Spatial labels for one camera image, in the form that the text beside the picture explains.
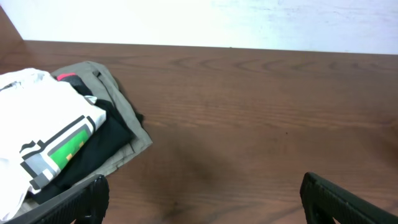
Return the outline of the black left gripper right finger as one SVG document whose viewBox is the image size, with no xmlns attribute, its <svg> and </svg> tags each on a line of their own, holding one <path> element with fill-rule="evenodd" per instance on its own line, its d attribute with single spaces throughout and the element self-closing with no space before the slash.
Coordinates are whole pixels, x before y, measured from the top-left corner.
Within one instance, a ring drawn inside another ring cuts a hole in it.
<svg viewBox="0 0 398 224">
<path fill-rule="evenodd" d="M 305 173 L 300 198 L 308 224 L 397 224 L 397 216 L 313 172 Z"/>
</svg>

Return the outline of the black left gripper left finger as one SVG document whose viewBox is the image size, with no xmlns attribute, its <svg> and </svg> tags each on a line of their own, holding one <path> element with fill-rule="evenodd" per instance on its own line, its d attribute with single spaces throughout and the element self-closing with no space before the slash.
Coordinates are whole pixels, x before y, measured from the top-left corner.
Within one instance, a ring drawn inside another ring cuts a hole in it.
<svg viewBox="0 0 398 224">
<path fill-rule="evenodd" d="M 6 224 L 101 223 L 108 205 L 108 181 L 94 175 Z"/>
</svg>

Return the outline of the white t-shirt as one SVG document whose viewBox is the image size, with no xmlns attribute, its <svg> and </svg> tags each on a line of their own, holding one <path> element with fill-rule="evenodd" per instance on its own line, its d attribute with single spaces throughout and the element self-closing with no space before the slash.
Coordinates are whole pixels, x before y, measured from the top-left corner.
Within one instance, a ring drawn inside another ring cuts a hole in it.
<svg viewBox="0 0 398 224">
<path fill-rule="evenodd" d="M 1 221 L 56 178 L 105 121 L 105 110 L 48 72 L 2 74 Z"/>
</svg>

